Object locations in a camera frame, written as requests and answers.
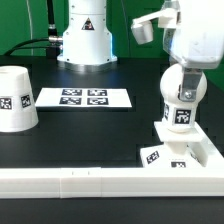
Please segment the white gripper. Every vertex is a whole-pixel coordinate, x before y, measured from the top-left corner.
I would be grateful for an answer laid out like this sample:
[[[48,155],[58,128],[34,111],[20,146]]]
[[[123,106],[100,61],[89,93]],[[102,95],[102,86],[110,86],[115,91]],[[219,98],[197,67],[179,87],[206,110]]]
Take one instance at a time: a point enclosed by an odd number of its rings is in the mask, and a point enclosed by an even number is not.
[[[175,27],[166,28],[163,49],[182,68],[179,99],[194,102],[201,69],[215,69],[224,56],[224,0],[172,0]]]

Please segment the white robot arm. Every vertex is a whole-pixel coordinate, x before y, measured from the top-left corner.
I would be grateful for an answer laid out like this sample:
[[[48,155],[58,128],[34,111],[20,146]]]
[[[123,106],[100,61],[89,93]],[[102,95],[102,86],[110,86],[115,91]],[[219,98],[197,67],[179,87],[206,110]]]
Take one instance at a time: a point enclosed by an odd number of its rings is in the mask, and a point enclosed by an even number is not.
[[[106,26],[106,0],[68,0],[69,25],[62,36],[61,65],[83,70],[116,61]],[[224,56],[224,0],[164,0],[160,10],[132,20],[138,44],[153,40],[152,21],[164,30],[163,49],[183,72],[179,99],[194,102],[204,69]]]

